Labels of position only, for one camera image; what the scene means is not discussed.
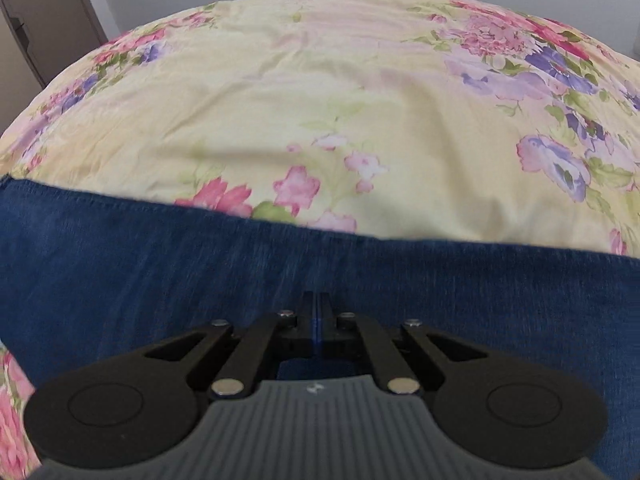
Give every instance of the yellow floral fabric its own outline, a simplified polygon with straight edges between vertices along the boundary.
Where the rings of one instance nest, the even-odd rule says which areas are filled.
[[[473,0],[239,0],[139,27],[0,173],[381,238],[640,256],[640,65]]]

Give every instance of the black circular pad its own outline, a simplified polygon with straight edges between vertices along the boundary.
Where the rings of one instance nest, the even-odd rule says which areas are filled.
[[[69,466],[107,469],[171,449],[198,408],[175,363],[114,358],[49,381],[25,408],[36,452]]]
[[[444,433],[513,468],[548,469],[587,456],[607,427],[600,397],[561,372],[496,354],[447,368],[432,407]]]
[[[124,424],[142,410],[142,394],[127,384],[95,384],[69,401],[69,411],[81,424],[106,428]]]
[[[557,394],[538,384],[505,384],[489,394],[489,411],[494,416],[521,428],[544,426],[554,420],[562,409]]]

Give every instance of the purple flower print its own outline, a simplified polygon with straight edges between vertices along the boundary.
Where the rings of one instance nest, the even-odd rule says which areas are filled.
[[[640,110],[640,95],[638,95],[638,90],[636,90],[636,86],[629,80],[625,81],[625,92],[624,95],[628,99],[629,102],[634,106],[636,110]]]
[[[596,93],[594,86],[585,78],[571,72],[562,54],[549,46],[542,47],[540,52],[529,54],[525,60],[578,92],[583,94]]]
[[[576,112],[570,112],[565,117],[569,128],[578,135],[578,139],[588,150],[594,149],[594,139],[604,140],[604,130],[596,121],[591,121]]]
[[[523,171],[543,171],[574,202],[583,202],[591,175],[571,150],[547,136],[530,135],[516,147]]]
[[[67,110],[69,110],[69,108],[78,104],[83,97],[84,94],[82,93],[73,93],[69,97],[67,97],[62,103],[62,113],[65,113]]]
[[[450,74],[460,76],[465,85],[480,95],[495,95],[498,99],[513,101],[521,101],[525,97],[536,100],[551,97],[552,89],[533,72],[507,76],[489,70],[484,63],[453,57],[446,59],[445,65]]]
[[[84,80],[84,82],[82,83],[82,90],[84,92],[88,92],[89,90],[91,90],[91,88],[93,88],[95,86],[95,84],[98,82],[98,75],[97,74],[91,74],[87,79]]]
[[[158,59],[160,55],[160,47],[158,47],[157,43],[153,43],[142,51],[140,54],[140,63],[151,63]]]

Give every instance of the logo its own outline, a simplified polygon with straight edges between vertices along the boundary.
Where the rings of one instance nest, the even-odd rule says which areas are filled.
[[[314,383],[313,386],[307,386],[306,390],[310,394],[318,395],[320,392],[322,392],[322,390],[324,390],[324,386],[322,386],[322,384],[320,383]]]

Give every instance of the gray door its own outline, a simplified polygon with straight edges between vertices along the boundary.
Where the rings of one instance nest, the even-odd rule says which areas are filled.
[[[46,84],[102,43],[83,0],[2,2],[18,42]]]

